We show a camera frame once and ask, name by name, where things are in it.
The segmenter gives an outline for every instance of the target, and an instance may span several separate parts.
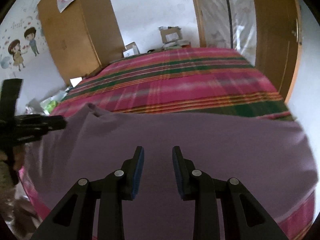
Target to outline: bed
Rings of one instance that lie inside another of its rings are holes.
[[[119,113],[202,112],[293,121],[270,81],[232,49],[175,49],[112,63],[73,88],[52,115],[69,117],[85,104]],[[49,210],[24,176],[25,190],[42,218]],[[311,225],[314,192],[277,221],[289,239]]]

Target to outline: cartoon couple decal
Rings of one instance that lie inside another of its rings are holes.
[[[24,33],[24,38],[27,41],[29,41],[29,45],[30,45],[33,53],[35,54],[35,56],[37,56],[37,54],[39,54],[39,52],[37,49],[35,37],[36,37],[36,28],[34,28],[34,27],[27,29]],[[28,51],[23,52],[23,53],[21,52],[19,40],[14,40],[13,42],[10,43],[10,45],[8,47],[8,52],[13,57],[13,65],[17,66],[19,68],[19,71],[21,71],[20,65],[22,65],[22,67],[25,68],[25,65],[23,64],[22,55],[26,54]]]

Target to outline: silver screw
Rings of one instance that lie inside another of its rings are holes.
[[[121,170],[115,171],[115,175],[116,175],[117,177],[121,177],[123,174],[124,174],[124,172],[121,171]]]
[[[78,181],[78,184],[80,185],[80,186],[84,186],[85,184],[87,184],[87,180],[86,179],[80,179],[79,181]]]
[[[236,178],[231,178],[229,181],[230,181],[230,183],[231,183],[232,185],[238,185],[238,184],[239,184],[239,180],[236,179]]]
[[[192,175],[194,175],[194,176],[200,176],[201,174],[202,174],[202,172],[199,171],[199,170],[193,170],[192,171]]]

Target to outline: purple cloth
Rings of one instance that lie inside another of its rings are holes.
[[[275,220],[288,217],[317,183],[306,135],[295,122],[204,113],[118,114],[91,104],[70,117],[65,130],[34,143],[25,168],[52,209],[79,178],[104,178],[138,145],[145,149],[145,162],[136,199],[123,201],[127,239],[192,238],[194,202],[178,194],[175,145],[211,177],[238,178]]]

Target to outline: yellow dress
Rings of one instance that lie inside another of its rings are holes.
[[[13,65],[14,66],[19,66],[20,64],[23,63],[23,57],[21,56],[21,51],[17,51],[14,56],[13,56],[14,62]]]

